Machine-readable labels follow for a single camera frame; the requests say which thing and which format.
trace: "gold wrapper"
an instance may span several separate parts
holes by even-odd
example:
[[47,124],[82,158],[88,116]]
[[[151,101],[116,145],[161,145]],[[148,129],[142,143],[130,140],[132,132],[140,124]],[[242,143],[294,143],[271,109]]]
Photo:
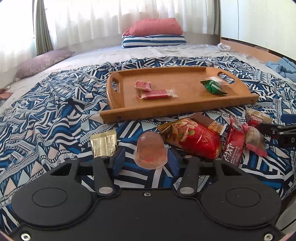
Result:
[[91,135],[91,148],[94,158],[112,156],[117,149],[116,130]]

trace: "circular cover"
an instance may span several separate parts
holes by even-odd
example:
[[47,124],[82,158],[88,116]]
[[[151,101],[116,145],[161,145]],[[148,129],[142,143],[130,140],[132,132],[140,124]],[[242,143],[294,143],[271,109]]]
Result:
[[276,191],[262,183],[218,181],[205,189],[201,204],[214,219],[235,227],[254,227],[273,221],[281,208]]
[[20,219],[41,227],[72,223],[85,215],[91,205],[91,194],[86,187],[57,176],[27,184],[12,199],[13,210]]

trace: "pink blanket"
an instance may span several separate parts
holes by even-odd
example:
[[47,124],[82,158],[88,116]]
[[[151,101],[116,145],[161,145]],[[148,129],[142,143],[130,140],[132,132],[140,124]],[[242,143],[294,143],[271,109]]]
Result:
[[123,36],[148,36],[155,34],[182,35],[183,31],[175,18],[144,19],[123,33]]

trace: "patterned bedsheet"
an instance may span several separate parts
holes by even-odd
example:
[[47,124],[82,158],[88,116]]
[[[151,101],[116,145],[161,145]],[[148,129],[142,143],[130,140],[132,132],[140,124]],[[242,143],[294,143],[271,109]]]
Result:
[[[177,187],[168,164],[162,169],[145,170],[133,160],[136,141],[146,130],[181,116],[151,120],[104,124],[99,116],[109,108],[105,83],[110,72],[136,68],[163,66],[210,66],[232,72],[252,93],[260,95],[251,106],[264,111],[282,124],[280,116],[296,114],[296,85],[264,73],[232,56],[224,57],[163,57],[130,59],[121,63],[105,63],[79,69],[51,73],[41,83],[0,114],[0,229],[11,232],[17,225],[10,205],[12,195],[27,182],[37,178],[66,158],[78,156],[92,159],[89,138],[94,133],[117,129],[118,144],[126,149],[126,162],[115,184],[121,187]],[[245,121],[244,107],[228,108]],[[229,122],[225,110],[204,112],[221,123]],[[225,143],[226,132],[221,137]],[[273,187],[284,198],[294,188],[295,150],[281,149],[277,141],[265,137],[268,156],[259,157],[244,150],[240,167]],[[213,182],[211,177],[200,177],[199,190]],[[88,189],[94,187],[90,176],[82,178]]]

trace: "red candy wrapper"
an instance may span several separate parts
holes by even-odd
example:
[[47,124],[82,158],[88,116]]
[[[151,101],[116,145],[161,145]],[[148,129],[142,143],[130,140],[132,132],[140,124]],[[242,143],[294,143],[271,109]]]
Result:
[[189,118],[159,125],[157,129],[165,141],[192,155],[210,159],[220,155],[222,143],[219,134]]
[[253,126],[243,124],[246,147],[259,156],[267,157],[264,136]]
[[241,122],[233,115],[229,115],[230,125],[225,150],[222,159],[238,166],[242,158],[244,146],[244,130]]
[[263,112],[246,107],[246,122],[249,126],[257,128],[260,123],[272,124],[272,118]]
[[150,82],[137,81],[135,88],[140,91],[152,91]]
[[139,99],[165,99],[170,97],[178,97],[173,89],[170,90],[155,90],[155,91],[144,91],[138,94]]

